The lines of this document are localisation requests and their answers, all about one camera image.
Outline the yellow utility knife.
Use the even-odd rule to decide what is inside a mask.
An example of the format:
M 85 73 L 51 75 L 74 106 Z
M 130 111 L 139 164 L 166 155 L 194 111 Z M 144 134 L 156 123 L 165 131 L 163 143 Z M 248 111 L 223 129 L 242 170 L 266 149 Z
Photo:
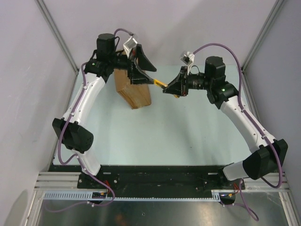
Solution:
M 167 92 L 165 92 L 165 88 L 167 87 L 167 85 L 157 79 L 154 79 L 154 85 L 160 87 L 163 89 L 163 93 L 168 94 Z

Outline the brown cardboard express box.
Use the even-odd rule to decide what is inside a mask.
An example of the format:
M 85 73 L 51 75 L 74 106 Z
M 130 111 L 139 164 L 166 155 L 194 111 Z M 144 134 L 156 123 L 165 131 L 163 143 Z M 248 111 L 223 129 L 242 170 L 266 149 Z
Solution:
M 127 102 L 132 109 L 151 105 L 151 94 L 147 84 L 134 85 L 128 77 L 132 72 L 132 62 L 126 64 L 125 69 L 114 69 L 116 92 Z

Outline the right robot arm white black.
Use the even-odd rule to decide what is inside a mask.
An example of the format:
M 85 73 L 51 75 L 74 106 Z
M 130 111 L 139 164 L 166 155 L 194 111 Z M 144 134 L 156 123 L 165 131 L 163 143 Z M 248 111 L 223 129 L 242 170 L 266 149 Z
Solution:
M 218 186 L 228 189 L 234 180 L 240 178 L 257 180 L 282 166 L 288 144 L 284 139 L 277 140 L 271 135 L 242 102 L 239 91 L 226 81 L 223 59 L 218 56 L 208 57 L 204 72 L 196 74 L 190 71 L 194 61 L 192 53 L 185 53 L 181 60 L 185 65 L 163 89 L 163 93 L 185 97 L 190 89 L 206 90 L 209 102 L 233 122 L 251 152 L 245 160 L 222 168 L 217 177 Z

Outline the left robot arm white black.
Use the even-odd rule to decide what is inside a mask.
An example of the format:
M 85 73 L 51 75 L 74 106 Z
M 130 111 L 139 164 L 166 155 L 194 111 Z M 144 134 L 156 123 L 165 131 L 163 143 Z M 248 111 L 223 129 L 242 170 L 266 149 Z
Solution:
M 136 35 L 127 31 L 128 39 L 122 50 L 117 50 L 120 38 L 114 33 L 102 33 L 96 39 L 96 49 L 90 59 L 81 66 L 83 82 L 68 110 L 61 118 L 52 122 L 58 137 L 57 155 L 61 165 L 63 161 L 61 145 L 73 152 L 82 171 L 89 174 L 87 182 L 93 188 L 103 185 L 104 177 L 99 174 L 101 165 L 93 149 L 94 135 L 86 129 L 86 121 L 99 92 L 106 85 L 115 69 L 125 70 L 132 85 L 154 84 L 154 79 L 147 72 L 156 72 L 156 67 L 145 56 Z

